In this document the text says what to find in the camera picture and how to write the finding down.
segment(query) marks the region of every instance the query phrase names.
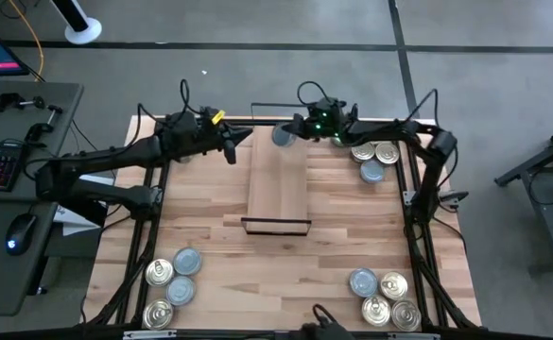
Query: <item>wooden block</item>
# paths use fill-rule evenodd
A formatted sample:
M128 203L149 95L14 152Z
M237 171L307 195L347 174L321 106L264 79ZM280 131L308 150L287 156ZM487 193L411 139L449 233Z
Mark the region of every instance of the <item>wooden block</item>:
M307 219L307 147L297 140L288 147L272 142L272 127L256 127L251 152L247 217ZM248 222L247 230L306 232L304 223Z

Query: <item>desk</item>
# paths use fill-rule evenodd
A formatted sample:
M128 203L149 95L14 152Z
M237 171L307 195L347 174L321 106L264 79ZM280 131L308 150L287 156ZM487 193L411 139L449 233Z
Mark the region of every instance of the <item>desk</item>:
M134 117L128 138L136 122ZM151 134L153 127L154 122L144 117L140 136ZM155 258L171 260L178 249L191 246L202 252L203 267L194 277L196 297L179 309L170 327L297 330L302 323L315 321L311 306L321 303L350 331L378 331L363 320L361 298L352 294L347 280L360 266L378 275L396 270L409 280L408 297L415 299L394 168L387 168L384 182L368 185L360 179L359 165L350 160L348 150L328 141L309 143L310 233L248 236L240 217L247 213L251 143L252 135L236 149L236 165L227 164L217 152L171 165ZM140 184L144 173L137 167L121 169L116 185ZM117 213L107 223L126 215ZM453 214L438 212L438 217L458 228ZM99 312L123 279L133 224L124 222L102 235L84 305L88 317ZM443 286L479 324L461 241L436 223L432 235ZM127 320L141 279L131 290ZM437 321L431 289L425 293L430 317ZM163 297L164 288L150 288L147 301Z
M41 138L41 142L47 144L48 151L59 153L80 100L82 87L77 84L0 81L0 93L18 93L26 99L40 95L47 105L53 104L64 109L64 113L54 120L54 131ZM0 112L0 141L6 138L24 139L30 126L46 122L50 114L48 110L36 108ZM40 150L33 150L29 157L35 159L47 155ZM31 165L30 173L36 169L35 166L40 165ZM39 216L39 220L30 248L21 256L9 256L5 251L7 228L11 220L20 213L26 213L34 201L34 182L22 174L11 192L0 192L0 315L15 315L20 310L26 292L35 279L35 274L38 274L35 269L42 259L47 235L58 207L55 203L36 205L32 212Z

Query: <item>white stand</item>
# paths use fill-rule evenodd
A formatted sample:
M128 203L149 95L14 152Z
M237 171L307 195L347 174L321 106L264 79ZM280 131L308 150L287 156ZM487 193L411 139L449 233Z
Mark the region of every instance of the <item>white stand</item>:
M68 25L64 31L66 40L73 44L85 44L97 39L102 33L102 24L94 18L87 17L87 25L89 27L82 32L75 32L75 30Z

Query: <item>gray floor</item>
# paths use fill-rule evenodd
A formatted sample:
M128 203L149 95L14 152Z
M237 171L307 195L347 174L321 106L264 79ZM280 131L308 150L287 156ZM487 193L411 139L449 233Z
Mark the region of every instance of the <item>gray floor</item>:
M395 43L387 0L79 2L104 24L103 42ZM553 1L398 0L397 7L407 44L553 46ZM48 1L28 18L42 40L63 40L63 23ZM30 40L20 22L1 16L0 35ZM36 49L15 52L38 64ZM178 109L182 77L193 103L229 114L250 114L252 101L295 102L296 85L311 78L329 94L356 101L364 116L407 115L396 52L45 49L44 55L47 80L85 85L77 120L98 145L122 144L138 101L157 113ZM546 233L519 182L493 184L553 133L553 54L409 53L408 60L416 96L438 88L441 123L458 137L452 181L470 192L459 218L483 324L553 336L553 274L527 273L550 256ZM432 117L431 109L421 116ZM29 298L18 316L0 318L0 331L75 324L91 263L55 263L55 289Z

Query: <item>wooden tabletop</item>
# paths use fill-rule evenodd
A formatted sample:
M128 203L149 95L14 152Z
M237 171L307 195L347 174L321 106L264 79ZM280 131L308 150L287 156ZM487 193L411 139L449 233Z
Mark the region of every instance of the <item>wooden tabletop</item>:
M136 124L133 117L128 140ZM143 117L140 137L153 128L154 122ZM297 330L315 321L311 307L321 303L350 331L395 330L392 325L376 329L366 323L360 313L362 299L347 283L358 267L370 268L378 277L395 270L408 280L407 298L416 302L395 168L388 167L385 180L370 185L360 178L359 164L351 161L349 150L328 141L308 143L309 234L247 235L240 217L248 208L251 145L252 135L236 149L235 165L217 152L171 165L155 258L172 260L178 249L194 247L202 253L203 265L193 277L196 296L177 308L170 328ZM402 155L410 183L404 147ZM423 173L423 162L418 161ZM139 167L121 169L116 185L142 184L144 173ZM122 209L106 223L127 214ZM438 211L437 217L458 229L454 214ZM124 277L133 225L131 220L123 222L102 236L84 305L89 318L97 315ZM467 317L480 324L460 239L437 222L431 230L442 285ZM127 320L133 315L141 279L131 290ZM433 293L427 283L424 286L430 318L437 322ZM151 287L147 302L164 296L164 287Z

